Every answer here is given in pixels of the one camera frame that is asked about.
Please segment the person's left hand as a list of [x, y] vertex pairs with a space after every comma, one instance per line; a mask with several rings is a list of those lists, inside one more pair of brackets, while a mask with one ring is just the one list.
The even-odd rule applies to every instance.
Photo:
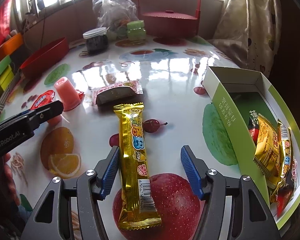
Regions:
[[7, 190], [8, 198], [15, 202], [17, 206], [20, 205], [20, 200], [17, 194], [16, 185], [13, 180], [12, 170], [7, 164], [10, 160], [11, 155], [10, 153], [6, 153], [2, 158], [0, 158], [0, 175], [3, 179], [2, 184], [4, 188]]

